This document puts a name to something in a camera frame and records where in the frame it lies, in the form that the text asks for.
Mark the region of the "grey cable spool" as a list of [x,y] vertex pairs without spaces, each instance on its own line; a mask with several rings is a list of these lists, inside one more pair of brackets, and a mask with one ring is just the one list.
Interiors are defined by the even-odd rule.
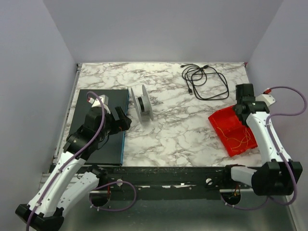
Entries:
[[152,104],[145,85],[142,85],[142,96],[136,97],[133,89],[131,88],[130,90],[139,121],[142,123],[148,120],[147,118],[153,120],[154,114]]

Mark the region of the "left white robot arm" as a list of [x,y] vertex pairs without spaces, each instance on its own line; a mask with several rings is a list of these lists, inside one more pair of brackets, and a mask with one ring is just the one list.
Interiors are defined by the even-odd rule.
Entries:
[[104,138],[129,129],[131,119],[121,107],[115,110],[118,120],[106,108],[91,107],[84,124],[67,138],[64,151],[44,185],[33,199],[20,204],[15,211],[27,230],[58,231],[64,218],[85,195],[99,186],[110,189],[112,183],[107,171],[98,166],[90,166],[81,179],[72,186],[69,184]]

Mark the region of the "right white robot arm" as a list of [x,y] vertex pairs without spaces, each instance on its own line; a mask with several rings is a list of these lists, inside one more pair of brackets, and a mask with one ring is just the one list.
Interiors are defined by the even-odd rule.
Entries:
[[224,180],[244,183],[259,196],[295,195],[303,168],[299,162],[292,160],[274,129],[269,106],[276,100],[271,96],[271,91],[266,89],[256,97],[252,84],[236,86],[236,105],[232,109],[241,124],[251,129],[262,166],[253,169],[228,165],[225,167]]

